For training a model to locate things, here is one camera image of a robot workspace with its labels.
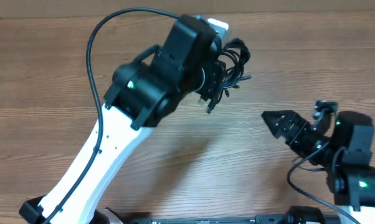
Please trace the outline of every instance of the cable bundle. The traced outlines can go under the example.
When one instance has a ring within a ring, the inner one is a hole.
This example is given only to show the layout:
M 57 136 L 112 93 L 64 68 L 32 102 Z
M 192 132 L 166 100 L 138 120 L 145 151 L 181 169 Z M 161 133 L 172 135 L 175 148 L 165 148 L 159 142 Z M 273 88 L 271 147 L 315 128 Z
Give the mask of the cable bundle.
M 221 70 L 223 70 L 221 83 L 219 85 L 218 93 L 214 95 L 214 98 L 208 105 L 207 113 L 211 113 L 215 105 L 221 101 L 224 92 L 226 97 L 229 97 L 229 88 L 239 88 L 237 85 L 238 82 L 251 78 L 250 75 L 243 76 L 244 65 L 250 59 L 249 49 L 245 46 L 243 40 L 235 38 L 226 43 L 224 48 L 219 52 L 219 56 L 221 55 L 230 58 L 234 66 L 226 69 L 225 63 L 220 63 L 220 66 L 222 66 Z

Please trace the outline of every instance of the wire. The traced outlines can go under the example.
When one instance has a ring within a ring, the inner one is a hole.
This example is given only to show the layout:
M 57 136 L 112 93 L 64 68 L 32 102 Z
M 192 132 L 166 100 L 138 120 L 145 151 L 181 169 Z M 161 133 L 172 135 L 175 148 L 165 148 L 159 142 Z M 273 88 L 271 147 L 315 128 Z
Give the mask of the wire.
M 299 187 L 297 187 L 295 184 L 292 183 L 292 181 L 290 180 L 290 177 L 293 173 L 293 171 L 298 167 L 300 166 L 301 164 L 303 164 L 305 161 L 308 161 L 310 160 L 313 156 L 317 155 L 319 152 L 321 152 L 322 150 L 324 150 L 327 146 L 329 145 L 329 143 L 326 143 L 324 144 L 322 147 L 320 147 L 318 150 L 316 150 L 315 152 L 313 152 L 312 154 L 310 154 L 308 157 L 300 160 L 299 162 L 297 162 L 296 164 L 294 164 L 292 166 L 292 168 L 287 172 L 287 182 L 288 184 L 294 189 L 296 190 L 298 193 L 304 195 L 304 196 L 307 196 L 308 198 L 322 204 L 322 205 L 325 205 L 329 208 L 332 208 L 332 209 L 335 209 L 337 212 L 339 212 L 340 214 L 344 215 L 345 217 L 349 218 L 352 222 L 354 222 L 355 224 L 360 224 L 360 222 L 358 222 L 354 217 L 352 217 L 350 214 L 348 214 L 347 212 L 345 212 L 344 210 L 342 210 L 341 208 L 335 206 L 335 205 L 332 205 L 322 199 L 318 199 L 316 196 L 312 195 L 312 194 L 309 194 L 307 192 L 305 192 L 304 190 L 300 189 Z
M 224 48 L 219 51 L 218 57 L 221 55 L 231 59 L 234 66 L 228 69 L 226 69 L 224 66 L 221 66 L 221 83 L 219 86 L 217 86 L 218 92 L 214 94 L 213 99 L 208 105 L 207 113 L 211 113 L 211 111 L 215 108 L 215 105 L 221 101 L 224 92 L 226 97 L 229 97 L 229 88 L 239 88 L 239 86 L 237 85 L 239 81 L 251 78 L 250 75 L 243 76 L 244 65 L 250 59 L 249 49 L 244 44 L 243 40 L 235 38 L 226 43 Z
M 42 224 L 48 224 L 51 221 L 51 219 L 53 219 L 53 217 L 55 217 L 55 215 L 57 214 L 57 212 L 62 211 L 63 205 L 70 198 L 70 196 L 74 193 L 75 189 L 79 186 L 79 184 L 81 183 L 82 179 L 87 174 L 89 168 L 92 166 L 93 161 L 96 158 L 96 155 L 100 151 L 100 144 L 102 143 L 102 137 L 103 137 L 103 114 L 102 114 L 102 107 L 101 107 L 101 104 L 100 104 L 100 99 L 99 99 L 98 91 L 96 89 L 95 80 L 93 79 L 90 54 L 91 54 L 91 51 L 92 51 L 93 40 L 95 40 L 96 34 L 100 30 L 100 28 L 102 28 L 102 26 L 107 21 L 109 21 L 110 19 L 112 19 L 112 18 L 114 18 L 116 16 L 119 16 L 119 15 L 122 15 L 124 13 L 127 13 L 127 12 L 152 12 L 152 13 L 160 14 L 160 15 L 163 15 L 163 16 L 172 17 L 174 19 L 178 18 L 178 15 L 175 15 L 175 14 L 172 14 L 172 13 L 169 13 L 169 12 L 164 12 L 164 11 L 161 11 L 161 10 L 158 10 L 158 9 L 152 9 L 152 8 L 147 8 L 147 7 L 133 7 L 133 8 L 122 9 L 120 11 L 114 12 L 114 13 L 106 16 L 102 21 L 100 21 L 96 25 L 96 27 L 93 30 L 93 32 L 92 32 L 92 34 L 91 34 L 91 36 L 89 38 L 89 41 L 88 41 L 86 63 L 87 63 L 87 72 L 88 72 L 88 78 L 89 78 L 90 88 L 92 90 L 93 99 L 95 101 L 95 106 L 96 106 L 96 110 L 97 110 L 97 113 L 98 113 L 98 126 L 99 126 L 98 127 L 98 139 L 96 141 L 95 147 L 93 148 L 92 155 L 91 155 L 91 157 L 90 157 L 87 165 L 83 169 L 82 173 L 80 174 L 80 176 L 78 177 L 78 179 L 75 181 L 75 183 L 73 184 L 73 186 L 71 187 L 71 189 L 66 193 L 66 195 L 64 196 L 64 198 L 55 207 L 55 209 L 53 210 L 53 212 L 46 218 L 46 220 L 44 222 L 42 222 Z
M 295 162 L 297 159 L 299 159 L 299 158 L 300 158 L 300 156 L 298 156 L 297 158 L 295 158 L 294 160 L 292 160 L 292 164 L 294 165 L 294 164 L 295 164 L 294 162 Z M 301 169 L 301 170 L 310 171 L 310 172 L 322 172 L 322 171 L 326 171 L 325 168 L 307 169 L 307 168 L 304 168 L 304 167 L 301 167 L 301 166 L 298 166 L 297 168 L 299 168 L 299 169 Z
M 336 162 L 337 162 L 337 158 L 338 156 L 344 151 L 344 150 L 347 150 L 345 147 L 340 147 L 335 155 L 333 156 L 333 162 L 331 163 L 331 171 L 332 173 L 336 174 Z

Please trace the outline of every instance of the robotic arm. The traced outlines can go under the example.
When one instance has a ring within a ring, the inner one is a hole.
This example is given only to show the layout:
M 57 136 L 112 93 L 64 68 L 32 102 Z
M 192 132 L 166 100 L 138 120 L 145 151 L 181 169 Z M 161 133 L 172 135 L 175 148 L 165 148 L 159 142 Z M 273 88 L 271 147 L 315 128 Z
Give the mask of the robotic arm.
M 264 111 L 262 118 L 273 136 L 283 136 L 290 149 L 303 158 L 287 174 L 287 182 L 293 189 L 336 209 L 342 224 L 375 223 L 375 168 L 369 166 L 374 136 L 372 119 L 354 111 L 337 114 L 337 109 L 335 102 L 317 101 L 313 110 L 314 124 L 294 111 Z M 331 137 L 326 137 L 332 115 L 335 128 Z M 309 171 L 326 171 L 326 182 L 335 196 L 335 205 L 341 208 L 316 198 L 291 182 L 292 172 L 305 161 L 323 167 Z
M 154 45 L 115 70 L 105 104 L 100 107 L 90 68 L 92 42 L 106 21 L 132 11 L 155 12 L 177 21 L 162 47 Z M 240 39 L 224 44 L 228 34 L 229 25 L 216 19 L 177 17 L 156 9 L 124 9 L 104 18 L 87 49 L 98 121 L 61 181 L 47 195 L 25 202 L 19 211 L 22 217 L 36 224 L 90 223 L 100 198 L 126 158 L 188 93 L 198 93 L 200 102 L 210 100 L 210 113 L 223 93 L 229 96 L 228 88 L 238 88 L 239 81 L 249 78 L 242 75 L 250 53 Z M 145 64 L 143 60 L 152 54 L 150 65 Z M 234 66 L 227 69 L 219 60 L 221 55 L 229 57 Z

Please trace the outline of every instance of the green led light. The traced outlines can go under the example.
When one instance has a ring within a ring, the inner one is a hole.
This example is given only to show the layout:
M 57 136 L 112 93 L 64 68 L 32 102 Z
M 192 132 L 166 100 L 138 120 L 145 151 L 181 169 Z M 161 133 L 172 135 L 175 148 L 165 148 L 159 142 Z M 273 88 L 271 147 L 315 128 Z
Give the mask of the green led light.
M 126 84 L 126 87 L 134 90 L 136 87 L 135 87 L 135 84 L 130 80 L 127 84 Z
M 363 182 L 363 181 L 359 181 L 359 186 L 360 186 L 360 187 L 367 187 L 368 184 L 365 183 L 365 182 Z

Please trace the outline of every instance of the wooden table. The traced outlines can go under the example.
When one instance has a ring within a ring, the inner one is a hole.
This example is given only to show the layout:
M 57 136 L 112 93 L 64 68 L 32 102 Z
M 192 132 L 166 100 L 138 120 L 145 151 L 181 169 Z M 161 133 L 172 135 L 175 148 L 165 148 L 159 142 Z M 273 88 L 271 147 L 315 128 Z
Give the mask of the wooden table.
M 375 124 L 375 11 L 215 16 L 248 45 L 253 78 L 210 115 L 197 95 L 188 96 L 131 155 L 100 206 L 163 218 L 249 217 L 290 205 L 330 213 L 288 186 L 295 155 L 260 114 L 295 110 L 311 119 L 315 100 L 336 100 Z M 85 48 L 101 18 L 0 20 L 0 223 L 24 223 L 22 202 L 52 189 L 93 128 Z M 162 44 L 173 22 L 110 21 L 93 46 L 99 94 L 117 66 Z M 375 139 L 373 153 L 375 166 Z M 293 181 L 333 201 L 325 174 L 299 170 Z

